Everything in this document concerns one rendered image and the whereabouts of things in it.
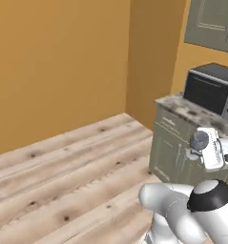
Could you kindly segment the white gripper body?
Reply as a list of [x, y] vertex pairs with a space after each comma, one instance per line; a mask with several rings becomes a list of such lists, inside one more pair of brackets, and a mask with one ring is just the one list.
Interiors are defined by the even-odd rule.
[[214, 128], [198, 128], [208, 133], [209, 144], [202, 151], [202, 162], [207, 172], [216, 172], [224, 166], [221, 146], [218, 142], [218, 132]]

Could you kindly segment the grey wine glass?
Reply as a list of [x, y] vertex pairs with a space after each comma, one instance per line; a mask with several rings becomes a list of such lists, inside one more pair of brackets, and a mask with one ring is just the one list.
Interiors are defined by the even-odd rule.
[[202, 157], [202, 151], [209, 144], [209, 136], [207, 132], [196, 130], [190, 139], [190, 149], [187, 152], [187, 157], [190, 160], [198, 160]]

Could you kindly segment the grey-green drawer front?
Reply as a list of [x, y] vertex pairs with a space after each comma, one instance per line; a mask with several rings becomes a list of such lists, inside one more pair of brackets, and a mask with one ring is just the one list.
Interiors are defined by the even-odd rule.
[[[163, 123], [162, 117], [173, 120], [177, 126], [173, 127], [166, 122]], [[187, 140], [191, 134], [191, 124], [188, 121], [162, 107], [156, 108], [155, 122], [184, 140]]]

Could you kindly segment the black microwave oven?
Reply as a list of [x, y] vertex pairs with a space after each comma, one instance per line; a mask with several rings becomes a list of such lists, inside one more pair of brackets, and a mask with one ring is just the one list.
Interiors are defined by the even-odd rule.
[[228, 67], [210, 63], [189, 69], [183, 97], [228, 120]]

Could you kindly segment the grey-green wall cupboard door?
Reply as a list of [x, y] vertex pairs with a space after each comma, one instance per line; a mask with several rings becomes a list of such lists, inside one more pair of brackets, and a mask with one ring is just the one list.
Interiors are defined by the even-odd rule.
[[228, 0], [191, 0], [184, 41], [228, 52]]

